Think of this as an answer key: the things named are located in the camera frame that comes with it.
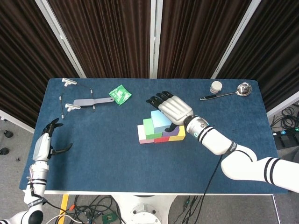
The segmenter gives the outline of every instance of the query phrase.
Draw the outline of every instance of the blue table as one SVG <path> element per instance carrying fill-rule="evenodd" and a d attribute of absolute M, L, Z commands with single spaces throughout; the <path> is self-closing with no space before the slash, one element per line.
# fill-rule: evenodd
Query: blue table
<path fill-rule="evenodd" d="M 212 154 L 191 135 L 183 141 L 139 144 L 137 125 L 150 118 L 155 110 L 145 102 L 158 92 L 167 90 L 193 108 L 196 115 L 238 144 L 255 151 L 258 159 L 277 157 L 271 129 L 258 83 L 253 80 L 219 80 L 221 93 L 236 90 L 238 84 L 253 86 L 247 97 L 231 95 L 199 101 L 210 95 L 210 79 L 74 79 L 90 86 L 94 98 L 109 97 L 109 92 L 123 84 L 132 97 L 118 106 L 115 102 L 69 112 L 64 125 L 54 131 L 54 149 L 73 147 L 69 152 L 53 156 L 46 190 L 48 192 L 89 192 L 95 194 L 131 192 L 134 194 L 201 194 L 204 192 L 219 156 Z M 63 104 L 90 98 L 82 86 L 64 87 L 62 80 L 49 81 L 37 120 L 20 189 L 25 189 L 28 168 L 33 163 L 34 146 L 46 124 L 61 117 L 59 95 Z M 264 182 L 234 181 L 218 169 L 210 194 L 274 194 L 284 189 Z"/>

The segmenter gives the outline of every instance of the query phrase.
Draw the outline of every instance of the colorful block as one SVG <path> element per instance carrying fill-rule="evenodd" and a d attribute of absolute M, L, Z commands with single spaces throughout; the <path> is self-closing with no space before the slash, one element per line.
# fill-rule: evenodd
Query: colorful block
<path fill-rule="evenodd" d="M 150 117 L 153 121 L 155 133 L 162 133 L 171 125 L 171 121 L 160 111 L 151 111 Z"/>
<path fill-rule="evenodd" d="M 143 119 L 143 126 L 145 131 L 145 138 L 146 139 L 156 139 L 162 137 L 162 132 L 155 133 L 154 125 L 151 118 Z"/>
<path fill-rule="evenodd" d="M 182 141 L 184 140 L 185 136 L 186 136 L 185 127 L 180 126 L 178 135 L 169 137 L 169 141 Z"/>
<path fill-rule="evenodd" d="M 137 130 L 138 130 L 138 138 L 139 138 L 139 143 L 144 144 L 144 143 L 152 143 L 154 142 L 153 139 L 146 139 L 145 138 L 145 131 L 144 131 L 144 126 L 143 125 L 137 125 Z"/>
<path fill-rule="evenodd" d="M 162 132 L 162 137 L 176 136 L 179 132 L 179 126 L 177 126 L 172 132 Z"/>
<path fill-rule="evenodd" d="M 154 139 L 155 143 L 166 142 L 166 141 L 169 141 L 169 137 L 161 137 L 161 138 Z"/>

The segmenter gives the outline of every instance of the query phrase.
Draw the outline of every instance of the white robotic hand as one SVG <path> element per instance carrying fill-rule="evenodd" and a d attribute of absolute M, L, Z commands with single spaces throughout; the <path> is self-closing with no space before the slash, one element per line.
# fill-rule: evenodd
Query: white robotic hand
<path fill-rule="evenodd" d="M 62 150 L 55 151 L 51 146 L 51 137 L 56 127 L 59 124 L 58 118 L 50 122 L 43 130 L 41 137 L 37 140 L 33 153 L 35 161 L 29 168 L 29 181 L 26 187 L 24 202 L 28 205 L 28 211 L 22 211 L 10 219 L 0 220 L 0 224 L 41 224 L 43 221 L 42 205 L 47 202 L 43 197 L 46 184 L 49 166 L 47 161 L 56 154 L 65 153 L 71 147 L 69 144 Z"/>
<path fill-rule="evenodd" d="M 299 193 L 299 164 L 277 158 L 257 160 L 249 148 L 238 145 L 210 126 L 203 118 L 193 115 L 192 108 L 177 96 L 167 91 L 158 93 L 146 102 L 159 109 L 172 125 L 165 131 L 171 132 L 177 125 L 216 155 L 228 154 L 221 162 L 223 173 L 234 180 L 267 182 Z"/>

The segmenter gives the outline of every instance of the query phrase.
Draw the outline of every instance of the dark brown curtain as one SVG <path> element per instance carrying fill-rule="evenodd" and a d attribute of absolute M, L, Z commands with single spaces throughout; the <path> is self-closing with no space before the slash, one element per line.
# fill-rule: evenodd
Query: dark brown curtain
<path fill-rule="evenodd" d="M 34 1 L 1 1 L 0 38 L 0 109 L 35 127 L 48 80 L 77 74 Z"/>
<path fill-rule="evenodd" d="M 299 91 L 299 1 L 263 0 L 217 78 L 257 80 L 268 111 Z"/>
<path fill-rule="evenodd" d="M 87 77 L 149 77 L 150 0 L 49 4 Z"/>
<path fill-rule="evenodd" d="M 251 0 L 164 0 L 158 78 L 210 78 Z"/>

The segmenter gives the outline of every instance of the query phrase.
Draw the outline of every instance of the green packet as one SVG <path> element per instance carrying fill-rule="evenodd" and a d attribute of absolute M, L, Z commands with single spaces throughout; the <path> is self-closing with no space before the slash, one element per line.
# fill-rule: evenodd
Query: green packet
<path fill-rule="evenodd" d="M 115 100 L 118 105 L 122 105 L 132 95 L 129 93 L 123 85 L 116 87 L 109 95 Z"/>

